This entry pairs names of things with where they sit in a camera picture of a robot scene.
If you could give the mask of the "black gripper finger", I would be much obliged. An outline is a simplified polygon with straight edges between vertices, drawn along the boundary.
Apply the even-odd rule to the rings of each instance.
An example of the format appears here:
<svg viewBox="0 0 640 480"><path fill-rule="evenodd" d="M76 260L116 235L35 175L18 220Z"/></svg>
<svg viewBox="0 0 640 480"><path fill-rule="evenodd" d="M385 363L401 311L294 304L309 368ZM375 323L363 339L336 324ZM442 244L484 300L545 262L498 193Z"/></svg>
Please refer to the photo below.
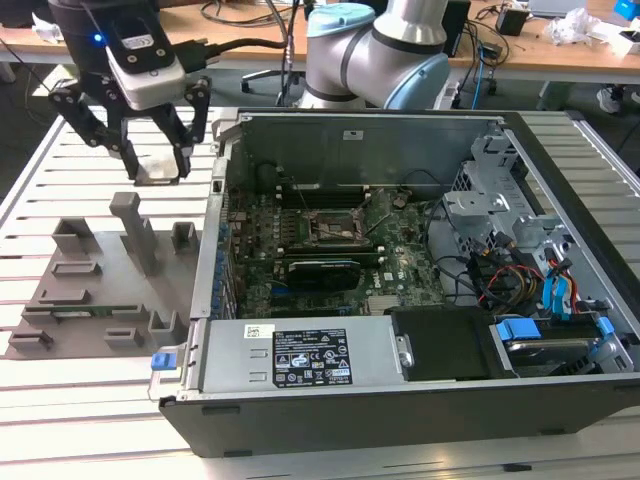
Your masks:
<svg viewBox="0 0 640 480"><path fill-rule="evenodd" d="M86 103L86 97L101 105L107 123L99 120ZM113 77L80 74L76 80L59 81L48 94L57 113L89 147L102 146L120 159L130 180L135 180L139 161L127 135L127 119L132 112Z"/></svg>
<svg viewBox="0 0 640 480"><path fill-rule="evenodd" d="M184 99L193 108L193 119L186 126L179 118L175 106L165 103L151 109L151 119L173 146L178 177L186 178L191 171L190 157L193 147L203 141L211 97L211 79L200 76L188 83Z"/></svg>

